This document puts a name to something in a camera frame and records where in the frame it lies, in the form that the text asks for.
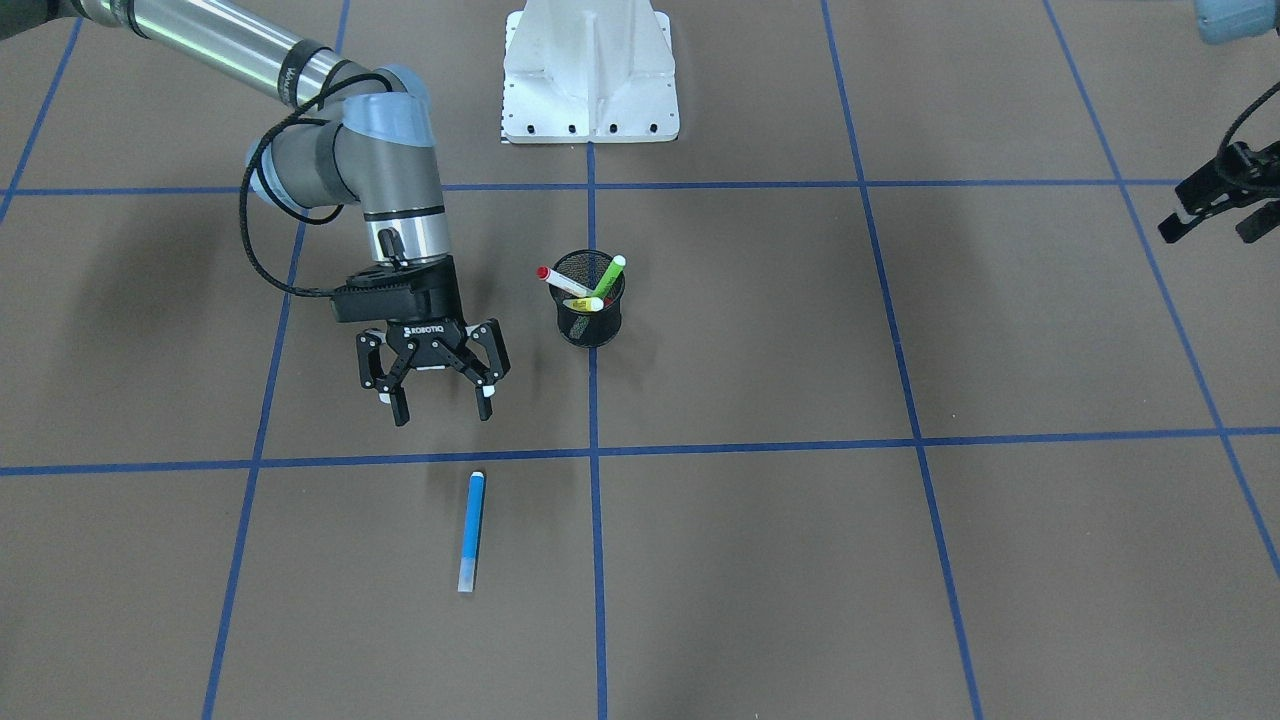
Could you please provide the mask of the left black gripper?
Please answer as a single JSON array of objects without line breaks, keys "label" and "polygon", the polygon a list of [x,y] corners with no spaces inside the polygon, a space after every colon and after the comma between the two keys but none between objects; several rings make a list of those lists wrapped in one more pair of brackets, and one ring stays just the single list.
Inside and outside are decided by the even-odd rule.
[{"label": "left black gripper", "polygon": [[1254,243],[1280,227],[1279,141],[1251,149],[1242,141],[1220,149],[1210,172],[1196,172],[1174,188],[1175,211],[1158,224],[1165,243],[1176,243],[1202,222],[1233,208],[1270,200],[1235,224],[1244,243]]}]

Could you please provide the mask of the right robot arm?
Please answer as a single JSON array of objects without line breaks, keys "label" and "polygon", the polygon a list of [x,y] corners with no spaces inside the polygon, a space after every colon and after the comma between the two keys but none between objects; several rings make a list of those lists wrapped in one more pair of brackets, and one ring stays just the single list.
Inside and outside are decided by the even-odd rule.
[{"label": "right robot arm", "polygon": [[[238,188],[239,241],[253,272],[283,293],[325,300],[356,340],[360,384],[402,427],[404,380],[449,369],[492,416],[509,374],[499,322],[466,320],[452,254],[425,83],[406,67],[370,68],[230,1],[5,1],[3,37],[60,19],[131,32],[274,97],[287,114],[256,140]],[[303,287],[265,268],[250,234],[256,193],[321,225],[360,211],[372,263],[333,288]]]}]

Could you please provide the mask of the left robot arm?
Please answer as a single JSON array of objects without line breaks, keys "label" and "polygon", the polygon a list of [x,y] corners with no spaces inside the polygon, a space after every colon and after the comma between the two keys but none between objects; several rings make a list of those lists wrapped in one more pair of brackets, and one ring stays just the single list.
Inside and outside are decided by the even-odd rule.
[{"label": "left robot arm", "polygon": [[[1196,19],[1202,41],[1210,45],[1277,32],[1276,1],[1196,1]],[[1279,227],[1279,143],[1252,149],[1235,140],[1236,132],[1268,100],[1277,96],[1274,85],[1229,126],[1213,156],[1175,186],[1178,209],[1158,224],[1165,243],[1176,243],[1194,228],[1228,210],[1253,210],[1236,223],[1244,243],[1254,243]]]}]

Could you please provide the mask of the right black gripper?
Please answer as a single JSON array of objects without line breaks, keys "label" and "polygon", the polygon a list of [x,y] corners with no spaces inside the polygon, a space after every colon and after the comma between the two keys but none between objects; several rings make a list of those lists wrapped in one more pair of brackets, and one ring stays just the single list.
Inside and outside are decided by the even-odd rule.
[{"label": "right black gripper", "polygon": [[454,259],[379,264],[375,291],[375,318],[387,329],[357,334],[358,378],[387,401],[396,427],[411,419],[403,389],[408,372],[442,368],[470,382],[479,418],[488,421],[497,384],[509,374],[509,356],[497,318],[466,324]]}]

